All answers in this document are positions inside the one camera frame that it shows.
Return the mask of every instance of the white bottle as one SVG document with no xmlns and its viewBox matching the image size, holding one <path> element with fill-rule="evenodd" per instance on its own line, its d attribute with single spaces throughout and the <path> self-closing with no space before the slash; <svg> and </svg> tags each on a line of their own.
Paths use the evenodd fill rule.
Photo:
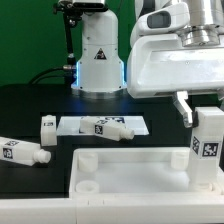
<svg viewBox="0 0 224 224">
<path fill-rule="evenodd" d="M 116 121 L 100 120 L 96 117 L 82 118 L 80 131 L 115 141 L 134 138 L 134 131 L 126 128 L 124 124 Z"/>
<path fill-rule="evenodd" d="M 93 135 L 94 134 L 94 124 L 99 121 L 99 117 L 82 117 L 80 120 L 80 128 L 79 131 L 81 133 Z"/>
<path fill-rule="evenodd" d="M 40 144 L 0 137 L 0 159 L 32 166 L 48 163 L 51 153 L 41 149 Z"/>
<path fill-rule="evenodd" d="M 42 117 L 40 137 L 42 146 L 57 145 L 56 116 Z"/>
<path fill-rule="evenodd" d="M 133 130 L 125 128 L 116 121 L 99 120 L 95 123 L 95 135 L 103 138 L 120 141 L 121 139 L 133 139 Z"/>
</svg>

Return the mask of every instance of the white paper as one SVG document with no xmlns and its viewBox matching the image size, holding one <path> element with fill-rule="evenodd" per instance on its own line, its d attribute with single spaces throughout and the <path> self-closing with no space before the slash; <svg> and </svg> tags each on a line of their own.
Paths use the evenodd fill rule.
<svg viewBox="0 0 224 224">
<path fill-rule="evenodd" d="M 61 117 L 60 123 L 57 128 L 58 136 L 67 135 L 87 135 L 79 132 L 80 119 L 82 117 Z M 141 116 L 99 116 L 101 120 L 115 120 L 117 122 L 125 123 L 126 128 L 132 129 L 135 135 L 148 135 L 148 129 L 145 121 Z"/>
</svg>

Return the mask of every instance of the qr code sticker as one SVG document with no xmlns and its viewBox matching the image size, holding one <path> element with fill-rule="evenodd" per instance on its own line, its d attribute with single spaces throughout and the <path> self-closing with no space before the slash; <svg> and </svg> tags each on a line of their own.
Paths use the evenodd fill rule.
<svg viewBox="0 0 224 224">
<path fill-rule="evenodd" d="M 44 126 L 51 127 L 51 126 L 54 126 L 54 123 L 53 122 L 47 122 L 47 123 L 44 123 Z"/>
<path fill-rule="evenodd" d="M 218 149 L 219 143 L 204 143 L 202 157 L 216 157 Z"/>
<path fill-rule="evenodd" d="M 107 120 L 107 121 L 116 121 L 118 123 L 125 124 L 124 117 L 106 117 L 105 120 Z"/>
<path fill-rule="evenodd" d="M 103 135 L 103 126 L 95 125 L 95 133 L 97 135 Z"/>
<path fill-rule="evenodd" d="M 3 148 L 3 156 L 5 159 L 13 159 L 12 149 Z"/>
<path fill-rule="evenodd" d="M 97 121 L 97 124 L 106 124 L 106 123 L 108 123 L 108 121 L 105 121 L 105 120 L 99 120 L 99 121 Z"/>
<path fill-rule="evenodd" d="M 8 145 L 8 146 L 15 146 L 15 145 L 17 145 L 17 144 L 19 144 L 19 142 L 17 142 L 17 141 L 9 141 L 9 142 L 7 142 L 5 145 Z"/>
<path fill-rule="evenodd" d="M 198 152 L 199 152 L 199 147 L 200 147 L 200 142 L 196 137 L 194 137 L 193 138 L 193 143 L 192 143 L 192 149 L 195 151 L 195 153 L 197 155 L 198 155 Z"/>
</svg>

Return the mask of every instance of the green wall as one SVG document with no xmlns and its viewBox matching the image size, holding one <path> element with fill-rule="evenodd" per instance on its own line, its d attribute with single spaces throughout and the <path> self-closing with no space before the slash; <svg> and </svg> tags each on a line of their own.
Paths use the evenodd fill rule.
<svg viewBox="0 0 224 224">
<path fill-rule="evenodd" d="M 0 4 L 0 85 L 27 83 L 37 73 L 66 64 L 62 14 L 57 0 L 15 0 Z M 120 0 L 108 0 L 117 12 Z M 123 0 L 119 19 L 119 56 L 127 61 L 134 25 L 134 0 Z M 81 57 L 81 26 L 73 30 L 74 51 Z"/>
</svg>

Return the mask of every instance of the blue light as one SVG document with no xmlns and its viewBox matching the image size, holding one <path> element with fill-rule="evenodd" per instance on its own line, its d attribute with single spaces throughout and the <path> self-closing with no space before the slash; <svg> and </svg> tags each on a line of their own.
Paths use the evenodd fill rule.
<svg viewBox="0 0 224 224">
<path fill-rule="evenodd" d="M 124 72 L 124 62 L 122 61 L 121 62 L 121 72 L 122 72 L 122 82 L 123 82 L 123 86 L 126 86 L 127 84 L 126 84 L 126 82 L 125 82 L 125 72 Z"/>
<path fill-rule="evenodd" d="M 80 75 L 80 67 L 79 67 L 79 62 L 76 63 L 76 81 L 75 85 L 79 86 L 79 75 Z"/>
</svg>

